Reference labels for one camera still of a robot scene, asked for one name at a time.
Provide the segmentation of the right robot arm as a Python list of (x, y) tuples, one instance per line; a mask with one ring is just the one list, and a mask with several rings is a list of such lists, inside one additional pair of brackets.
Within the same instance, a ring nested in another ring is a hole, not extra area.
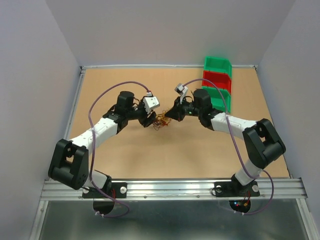
[(167, 118), (181, 122), (185, 116), (194, 116), (202, 126), (216, 132), (231, 134), (244, 141), (248, 160), (230, 181), (218, 183), (213, 188), (216, 197), (242, 197), (253, 191), (252, 184), (261, 172), (286, 152), (285, 144), (273, 124), (266, 118), (245, 120), (216, 109), (206, 90), (197, 89), (193, 101), (178, 97), (173, 107), (165, 113)]

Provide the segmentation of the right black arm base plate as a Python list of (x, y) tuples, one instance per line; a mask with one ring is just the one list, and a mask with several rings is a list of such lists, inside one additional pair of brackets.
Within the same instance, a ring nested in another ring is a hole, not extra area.
[(218, 181), (211, 190), (218, 198), (259, 197), (258, 183), (253, 181), (245, 186), (234, 181)]

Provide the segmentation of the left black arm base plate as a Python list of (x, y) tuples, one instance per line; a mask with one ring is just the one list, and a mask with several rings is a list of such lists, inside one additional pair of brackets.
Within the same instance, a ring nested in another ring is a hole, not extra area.
[[(105, 199), (95, 187), (86, 187), (88, 191), (82, 191), (83, 199)], [(106, 183), (101, 189), (102, 192), (115, 199), (125, 199), (127, 197), (128, 184), (126, 182), (112, 182)]]

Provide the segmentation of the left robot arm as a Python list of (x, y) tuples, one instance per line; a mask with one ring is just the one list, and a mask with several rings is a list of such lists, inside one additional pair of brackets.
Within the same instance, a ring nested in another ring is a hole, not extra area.
[(95, 150), (109, 138), (117, 135), (131, 120), (137, 120), (144, 128), (156, 118), (154, 110), (160, 106), (156, 96), (148, 92), (134, 105), (135, 95), (121, 91), (117, 102), (90, 129), (70, 140), (56, 143), (48, 176), (74, 190), (94, 188), (100, 197), (111, 193), (111, 178), (93, 169)]

